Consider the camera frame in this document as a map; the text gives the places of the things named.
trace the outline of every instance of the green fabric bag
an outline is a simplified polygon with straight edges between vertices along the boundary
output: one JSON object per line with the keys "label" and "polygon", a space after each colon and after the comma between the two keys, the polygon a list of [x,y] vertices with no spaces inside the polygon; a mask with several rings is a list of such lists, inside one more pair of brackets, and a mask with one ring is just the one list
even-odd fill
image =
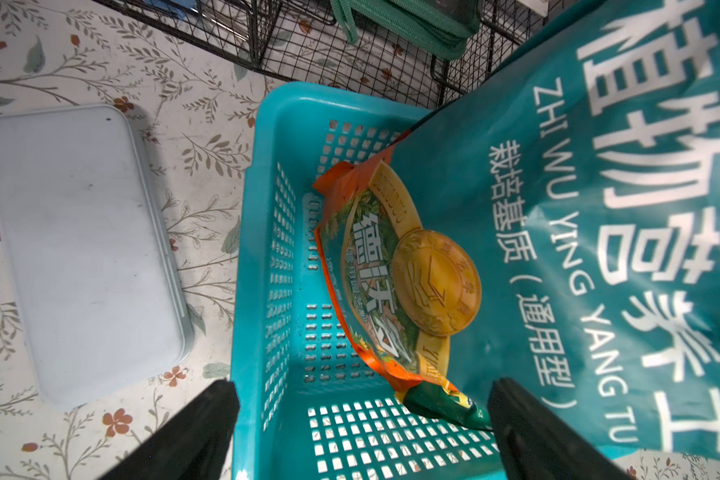
{"label": "green fabric bag", "polygon": [[461,57],[480,29],[476,0],[331,0],[331,6],[350,43],[359,40],[354,11],[443,60]]}
{"label": "green fabric bag", "polygon": [[[510,377],[595,445],[720,459],[720,1],[584,0],[346,175],[357,207],[338,232],[359,224],[346,230],[365,235],[358,251],[375,236],[383,248],[347,264],[328,229],[322,254],[353,345],[387,371],[426,364],[420,330],[446,335],[432,365],[474,404]],[[413,226],[398,228],[403,211]],[[423,248],[440,260],[421,262]],[[465,255],[480,301],[461,302],[476,291]],[[440,281],[443,258],[458,288]],[[384,311],[355,301],[385,285]],[[458,328],[430,323],[436,302],[459,305],[434,315]],[[441,397],[391,377],[398,398],[451,419]]]}

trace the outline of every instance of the leaf pattern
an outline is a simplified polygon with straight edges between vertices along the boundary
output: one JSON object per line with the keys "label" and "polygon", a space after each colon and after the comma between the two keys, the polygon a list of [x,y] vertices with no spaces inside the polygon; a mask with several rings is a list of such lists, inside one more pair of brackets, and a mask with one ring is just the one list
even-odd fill
{"label": "leaf pattern", "polygon": [[[0,115],[96,103],[124,113],[146,147],[195,330],[181,365],[56,412],[33,385],[0,256],[0,445],[13,446],[0,449],[0,479],[97,478],[216,378],[205,365],[229,366],[251,122],[277,84],[93,3],[0,0]],[[111,335],[127,344],[128,332]]]}

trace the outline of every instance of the chinese character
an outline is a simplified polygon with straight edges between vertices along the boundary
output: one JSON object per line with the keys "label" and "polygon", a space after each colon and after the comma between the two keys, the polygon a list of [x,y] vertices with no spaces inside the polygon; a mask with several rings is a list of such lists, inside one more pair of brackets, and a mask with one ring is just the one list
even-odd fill
{"label": "chinese character", "polygon": [[497,183],[490,186],[493,190],[493,197],[490,199],[498,200],[499,198],[519,194],[520,187],[523,185],[523,182],[520,181],[519,177],[520,172],[522,172],[522,170],[516,170],[513,168],[507,174],[495,175],[494,178]]}
{"label": "chinese character", "polygon": [[579,60],[584,60],[597,52],[621,43],[624,44],[619,47],[619,52],[632,48],[640,40],[664,25],[669,29],[679,27],[684,14],[692,12],[702,5],[704,5],[704,0],[664,0],[664,5],[659,8],[618,18],[602,28],[606,32],[609,30],[611,32],[576,50],[576,56]]}
{"label": "chinese character", "polygon": [[506,198],[503,202],[496,202],[494,204],[494,225],[496,230],[499,232],[512,230],[513,224],[525,226],[528,217],[523,215],[524,204],[525,200],[520,196],[514,202],[510,202]]}
{"label": "chinese character", "polygon": [[378,235],[378,216],[375,214],[363,215],[362,220],[352,225],[352,231],[355,234],[359,264],[384,260],[382,238]]}
{"label": "chinese character", "polygon": [[554,315],[552,314],[552,305],[547,303],[548,296],[542,296],[539,301],[536,295],[522,296],[518,294],[520,299],[520,314],[523,316],[523,322],[528,323],[554,323]]}
{"label": "chinese character", "polygon": [[539,358],[534,355],[536,372],[539,374],[541,386],[561,386],[568,389],[575,387],[574,380],[570,378],[568,359],[564,356],[546,356]]}
{"label": "chinese character", "polygon": [[565,355],[563,341],[560,340],[560,332],[557,329],[543,329],[532,325],[526,325],[525,328],[536,332],[536,337],[528,337],[530,350],[533,353]]}
{"label": "chinese character", "polygon": [[360,278],[362,280],[370,280],[372,278],[379,278],[380,276],[389,275],[386,265],[371,266],[369,268],[360,269]]}
{"label": "chinese character", "polygon": [[664,350],[643,355],[643,367],[653,368],[656,366],[674,365],[675,370],[672,380],[682,382],[686,378],[686,360],[691,364],[691,369],[696,376],[704,376],[702,363],[710,363],[712,360],[720,363],[720,354],[712,348],[712,342],[703,333],[692,329],[685,319],[686,313],[691,313],[693,303],[685,302],[686,292],[676,291],[672,294],[672,308],[670,311],[670,296],[659,295],[659,303],[656,304],[653,292],[643,293],[646,304],[643,305],[635,296],[630,297],[630,302],[643,314],[634,317],[623,311],[621,315],[632,327],[641,332],[650,332],[656,327],[666,331],[672,337],[672,346]]}
{"label": "chinese character", "polygon": [[712,432],[717,434],[717,452],[720,453],[720,389],[711,388],[710,400],[712,400],[712,410],[715,413],[713,420],[672,420],[672,412],[670,411],[670,402],[666,398],[664,392],[654,392],[653,398],[656,400],[656,409],[659,411],[659,421],[661,424],[661,449],[664,452],[672,452],[673,436],[680,432],[694,432],[701,430],[702,432]]}
{"label": "chinese character", "polygon": [[412,362],[413,359],[408,354],[402,340],[400,340],[400,332],[398,332],[392,321],[384,315],[369,315],[369,317],[373,322],[378,346],[394,358],[399,359],[402,357],[406,362]]}
{"label": "chinese character", "polygon": [[[720,232],[716,230],[716,209],[714,206],[702,210],[701,227],[698,234],[693,232],[694,214],[674,214],[669,216],[667,227],[643,228],[637,233],[637,240],[632,251],[630,263],[633,272],[651,272],[654,282],[672,282],[677,277],[680,268],[686,271],[682,278],[683,283],[695,284],[701,274],[711,272],[715,262],[710,260],[712,248],[720,245]],[[597,237],[597,263],[605,282],[616,285],[626,282],[627,264],[630,257],[630,246],[637,230],[634,224],[602,225]],[[675,243],[670,249],[670,242],[674,232],[677,231]],[[618,251],[609,255],[608,245],[611,239],[618,239]],[[696,251],[693,257],[686,259],[689,246]],[[609,258],[616,258],[616,269],[611,270],[608,265]]]}
{"label": "chinese character", "polygon": [[623,154],[609,150],[597,157],[633,167],[674,167],[672,171],[602,170],[601,175],[637,187],[662,187],[636,194],[616,194],[616,189],[603,190],[608,208],[631,208],[667,204],[688,198],[703,197],[710,192],[710,176],[715,154],[720,154],[720,138],[683,135],[677,139],[688,150],[669,154]]}
{"label": "chinese character", "polygon": [[500,170],[512,170],[512,167],[520,162],[519,148],[520,145],[516,140],[504,142],[498,148],[491,147],[488,154],[490,174],[496,175]]}
{"label": "chinese character", "polygon": [[[620,101],[685,82],[686,70],[682,65],[685,60],[691,60],[698,78],[711,76],[714,72],[709,50],[717,46],[717,35],[702,36],[698,18],[684,22],[682,33],[686,38],[682,47],[677,46],[675,33],[669,32],[603,62],[596,64],[587,60],[584,63],[584,81],[592,115],[597,116],[603,113],[605,107]],[[664,72],[657,57],[663,59]]]}
{"label": "chinese character", "polygon": [[634,141],[648,148],[656,146],[657,137],[688,128],[694,134],[705,134],[711,124],[720,121],[720,105],[715,105],[719,101],[720,95],[716,91],[695,97],[662,101],[657,105],[662,110],[684,110],[685,113],[652,124],[646,123],[642,110],[631,111],[626,114],[626,122],[630,126],[628,129],[595,137],[592,143],[596,150]]}
{"label": "chinese character", "polygon": [[530,242],[530,235],[523,230],[516,234],[496,234],[496,241],[504,250],[504,263],[510,261],[525,260],[532,258],[536,260],[534,245]]}
{"label": "chinese character", "polygon": [[368,294],[368,302],[365,303],[365,311],[373,310],[382,311],[384,302],[389,304],[389,310],[394,313],[394,302],[392,301],[392,284],[389,279],[382,278],[376,280],[376,288],[373,288],[369,282],[363,282],[362,287]]}

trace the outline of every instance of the red flower pattern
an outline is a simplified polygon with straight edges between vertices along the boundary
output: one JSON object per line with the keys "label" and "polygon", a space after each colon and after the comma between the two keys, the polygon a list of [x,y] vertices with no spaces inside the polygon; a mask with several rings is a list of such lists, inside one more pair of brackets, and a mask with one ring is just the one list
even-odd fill
{"label": "red flower pattern", "polygon": [[115,99],[115,108],[127,113],[128,110],[134,110],[134,104],[128,101],[128,97],[120,97]]}
{"label": "red flower pattern", "polygon": [[108,426],[106,429],[106,436],[114,437],[116,433],[125,435],[130,430],[128,424],[131,423],[134,418],[130,415],[125,414],[125,410],[120,408],[115,412],[114,415],[111,413],[105,413],[101,422]]}
{"label": "red flower pattern", "polygon": [[177,386],[179,385],[179,379],[185,379],[186,374],[181,371],[181,368],[178,366],[174,366],[173,369],[170,370],[170,372],[163,373],[163,379],[170,380],[168,382],[168,386]]}

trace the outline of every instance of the fertilizer package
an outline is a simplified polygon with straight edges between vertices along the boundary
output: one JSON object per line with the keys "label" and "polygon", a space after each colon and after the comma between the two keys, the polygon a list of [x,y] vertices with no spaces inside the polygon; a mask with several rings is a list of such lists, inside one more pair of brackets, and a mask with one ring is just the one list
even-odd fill
{"label": "fertilizer package", "polygon": [[720,459],[720,2],[583,0],[315,186],[347,337],[414,413],[509,377],[598,446]]}

